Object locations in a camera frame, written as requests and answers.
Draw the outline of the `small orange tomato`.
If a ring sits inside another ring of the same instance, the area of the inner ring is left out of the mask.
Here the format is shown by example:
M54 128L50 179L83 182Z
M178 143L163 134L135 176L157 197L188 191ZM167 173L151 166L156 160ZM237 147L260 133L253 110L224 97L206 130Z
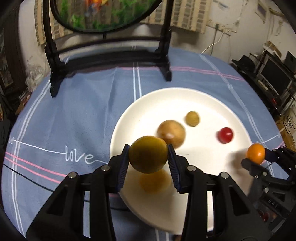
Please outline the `small orange tomato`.
M261 165L265 159L265 148L262 144L252 144L246 152L246 158L255 164Z

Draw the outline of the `yellow-green round fruit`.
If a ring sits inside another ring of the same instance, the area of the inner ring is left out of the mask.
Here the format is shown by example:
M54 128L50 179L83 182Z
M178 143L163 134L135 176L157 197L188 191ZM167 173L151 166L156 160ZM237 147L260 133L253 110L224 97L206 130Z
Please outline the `yellow-green round fruit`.
M138 172L151 174L165 166L168 146L164 140L154 136L138 138L129 148L129 162Z

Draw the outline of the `red cherry tomato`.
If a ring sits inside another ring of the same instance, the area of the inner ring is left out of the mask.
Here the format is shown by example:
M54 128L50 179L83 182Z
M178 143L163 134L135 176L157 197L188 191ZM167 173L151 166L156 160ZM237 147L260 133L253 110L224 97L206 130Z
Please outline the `red cherry tomato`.
M217 138L222 144L228 144L234 137L233 130L228 127L224 127L217 132Z

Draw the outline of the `brown tan round fruit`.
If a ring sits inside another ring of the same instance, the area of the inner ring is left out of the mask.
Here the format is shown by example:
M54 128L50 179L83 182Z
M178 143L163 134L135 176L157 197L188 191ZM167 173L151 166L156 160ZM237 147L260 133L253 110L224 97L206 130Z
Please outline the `brown tan round fruit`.
M163 139L168 145L171 144L174 149L177 149L185 141L186 130L179 122L166 120L159 125L157 137Z

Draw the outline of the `black metal shelf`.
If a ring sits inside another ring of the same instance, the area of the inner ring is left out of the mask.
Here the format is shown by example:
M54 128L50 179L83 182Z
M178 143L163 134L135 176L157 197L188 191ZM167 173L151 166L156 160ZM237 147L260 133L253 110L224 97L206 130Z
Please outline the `black metal shelf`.
M295 56L287 52L284 61L264 51L258 57L244 55L231 66L263 101L274 120L280 119L295 102Z

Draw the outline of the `small olive green fruit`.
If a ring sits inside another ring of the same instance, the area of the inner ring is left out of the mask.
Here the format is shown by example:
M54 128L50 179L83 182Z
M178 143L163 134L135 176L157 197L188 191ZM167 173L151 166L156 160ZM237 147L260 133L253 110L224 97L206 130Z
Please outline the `small olive green fruit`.
M195 127L200 123L200 117L195 111L189 111L185 116L185 122L187 125Z

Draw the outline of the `blue checked tablecloth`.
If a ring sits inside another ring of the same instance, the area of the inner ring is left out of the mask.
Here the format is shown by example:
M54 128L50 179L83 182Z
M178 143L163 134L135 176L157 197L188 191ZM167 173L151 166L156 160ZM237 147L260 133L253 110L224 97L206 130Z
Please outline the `blue checked tablecloth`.
M227 62L172 48L172 80L158 68L111 67L65 79L56 97L45 78L14 124L3 157L4 212L25 235L52 191L69 172L90 173L109 160L111 135L121 114L137 99L165 87L200 90L227 105L254 143L283 144L269 111Z

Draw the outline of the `computer monitor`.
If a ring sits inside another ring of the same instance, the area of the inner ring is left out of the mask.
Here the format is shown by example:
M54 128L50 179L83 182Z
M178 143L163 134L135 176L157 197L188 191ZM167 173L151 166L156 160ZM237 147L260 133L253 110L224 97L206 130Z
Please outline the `computer monitor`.
M281 62L278 56L274 56L268 51L262 54L257 69L257 78L269 86L277 95L283 95L295 83L292 72Z

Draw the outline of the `beige patterned curtain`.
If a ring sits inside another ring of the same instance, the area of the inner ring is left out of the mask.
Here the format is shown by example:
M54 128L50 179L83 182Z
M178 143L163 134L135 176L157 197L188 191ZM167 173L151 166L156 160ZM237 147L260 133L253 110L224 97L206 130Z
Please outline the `beige patterned curtain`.
M107 27L117 20L127 20L123 18L121 9L131 9L133 15L140 10L146 10L152 4L152 1L108 1L108 5L102 5L100 11L91 14L89 18L85 16L86 1L61 1L57 3L58 10L61 14L68 17L67 23L74 24L74 27L94 27L101 30L101 27ZM161 2L157 9L152 12L141 23L148 25L162 25L164 23L165 10L167 1ZM171 17L171 26L181 28L192 32L205 33L206 25L209 19L210 6L212 1L174 1L173 12ZM43 25L43 1L34 3L35 31L38 45L46 43L45 31ZM53 39L59 39L73 34L61 26L50 13L50 24Z

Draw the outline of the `round goldfish screen stand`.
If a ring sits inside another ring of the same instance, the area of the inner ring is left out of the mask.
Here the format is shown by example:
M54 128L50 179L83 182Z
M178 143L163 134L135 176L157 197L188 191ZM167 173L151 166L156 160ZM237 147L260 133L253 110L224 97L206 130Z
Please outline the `round goldfish screen stand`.
M110 34L126 30L151 15L163 1L43 1L42 16L45 32L45 53L50 75L50 94L56 97L66 77L92 67L138 63L156 66L165 81L172 79L168 51L171 41L173 1L165 1L165 16L159 36L126 36L109 38ZM59 50L53 39L50 15L66 30L83 35L101 36L99 40L76 44ZM119 42L158 42L155 51L120 50L92 54L63 62L60 55L70 51Z

